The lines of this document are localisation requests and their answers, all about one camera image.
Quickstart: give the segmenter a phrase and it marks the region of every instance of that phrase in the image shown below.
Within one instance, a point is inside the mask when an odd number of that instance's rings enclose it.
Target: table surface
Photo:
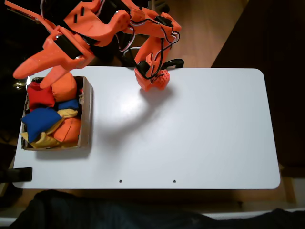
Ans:
[[[33,77],[45,76],[48,70]],[[170,70],[160,91],[133,69],[75,69],[93,86],[88,150],[25,151],[20,188],[271,189],[280,183],[264,75],[257,69]]]

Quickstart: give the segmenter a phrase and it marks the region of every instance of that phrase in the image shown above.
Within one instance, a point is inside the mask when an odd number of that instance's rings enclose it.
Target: orange bean bag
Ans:
[[[78,118],[66,118],[54,132],[54,138],[62,143],[77,142],[81,132],[81,121]]]
[[[52,84],[53,96],[56,102],[63,102],[76,98],[77,84],[71,73]]]

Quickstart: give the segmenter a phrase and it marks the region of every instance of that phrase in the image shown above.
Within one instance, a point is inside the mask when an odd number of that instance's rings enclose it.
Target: robotic arm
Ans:
[[[116,36],[121,52],[130,52],[136,34],[149,35],[133,64],[139,85],[164,89],[169,82],[168,66],[183,67],[183,60],[164,64],[170,47],[178,42],[181,26],[167,13],[137,7],[131,0],[41,0],[41,15],[9,1],[8,7],[42,23],[50,32],[43,50],[22,63],[14,72],[23,79],[52,67],[41,82],[50,86],[74,68],[83,68],[93,59],[90,47],[106,46]],[[118,33],[130,34],[126,47],[120,46]]]

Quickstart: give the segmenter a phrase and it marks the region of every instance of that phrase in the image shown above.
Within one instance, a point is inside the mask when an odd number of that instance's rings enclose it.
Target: cardboard box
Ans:
[[[34,151],[51,151],[51,150],[66,150],[66,149],[76,149],[76,148],[87,148],[90,147],[91,142],[91,133],[92,133],[92,106],[93,106],[93,87],[88,82],[87,78],[84,76],[75,76],[74,77],[77,83],[77,91],[82,88],[81,96],[78,95],[80,100],[80,109],[81,113],[81,132],[79,135],[77,146],[69,148],[61,148],[60,146],[53,148],[33,148],[27,141],[21,137],[21,148],[25,150],[34,150]],[[40,83],[43,78],[34,78],[32,81]],[[29,110],[29,101],[28,95],[25,100],[25,105],[23,109],[23,116],[30,112]],[[22,124],[22,132],[26,132],[26,125]]]

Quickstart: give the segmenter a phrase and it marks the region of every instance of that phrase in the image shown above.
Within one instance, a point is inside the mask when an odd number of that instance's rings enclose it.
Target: dark fabric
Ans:
[[[11,229],[303,229],[305,212],[276,209],[250,219],[214,220],[196,213],[38,193]]]

